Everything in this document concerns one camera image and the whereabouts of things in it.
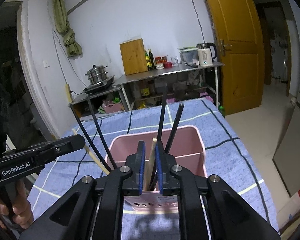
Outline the left human hand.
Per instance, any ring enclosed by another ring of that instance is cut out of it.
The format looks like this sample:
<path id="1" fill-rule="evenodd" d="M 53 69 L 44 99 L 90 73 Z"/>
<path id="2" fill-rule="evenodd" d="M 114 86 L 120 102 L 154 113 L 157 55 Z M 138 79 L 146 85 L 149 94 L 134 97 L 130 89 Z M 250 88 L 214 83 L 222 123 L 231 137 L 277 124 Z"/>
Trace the left human hand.
<path id="1" fill-rule="evenodd" d="M 27 229 L 33 223 L 33 213 L 31 211 L 31 204 L 27 199 L 27 192 L 25 184 L 22 180 L 15 183 L 17 191 L 16 198 L 12 203 L 13 221 L 22 229 Z M 8 216 L 9 210 L 4 202 L 0 199 L 0 226 L 7 230 L 5 224 L 2 222 L 2 216 Z"/>

